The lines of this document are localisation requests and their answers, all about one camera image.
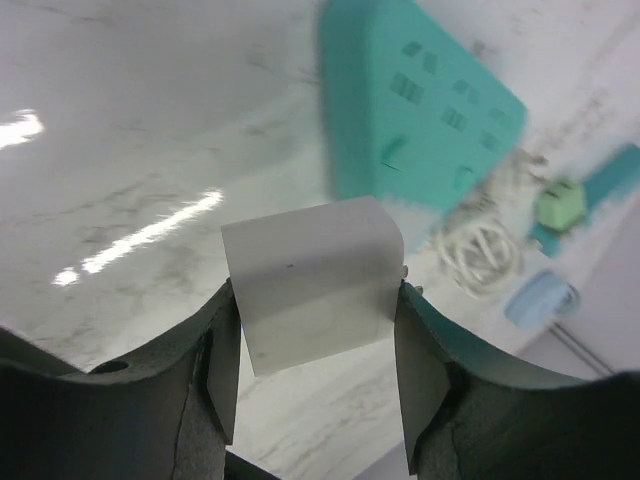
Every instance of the green hexagonal object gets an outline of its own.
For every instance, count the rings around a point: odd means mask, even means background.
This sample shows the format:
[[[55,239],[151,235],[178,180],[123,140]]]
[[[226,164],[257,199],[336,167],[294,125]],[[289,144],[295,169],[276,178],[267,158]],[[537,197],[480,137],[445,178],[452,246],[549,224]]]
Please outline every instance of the green hexagonal object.
[[[564,233],[587,215],[584,186],[573,180],[551,184],[538,197],[536,219],[540,225]]]

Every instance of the white marble table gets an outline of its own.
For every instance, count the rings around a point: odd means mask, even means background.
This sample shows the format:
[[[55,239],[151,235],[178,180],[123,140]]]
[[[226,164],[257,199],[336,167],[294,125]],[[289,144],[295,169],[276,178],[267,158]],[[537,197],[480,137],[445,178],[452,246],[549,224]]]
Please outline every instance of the white marble table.
[[[0,0],[3,325],[89,369],[216,291],[220,225],[329,200],[319,3]],[[554,168],[638,139],[633,0],[421,3]],[[352,478],[400,441],[390,342],[257,380],[246,360],[234,450],[283,478]]]

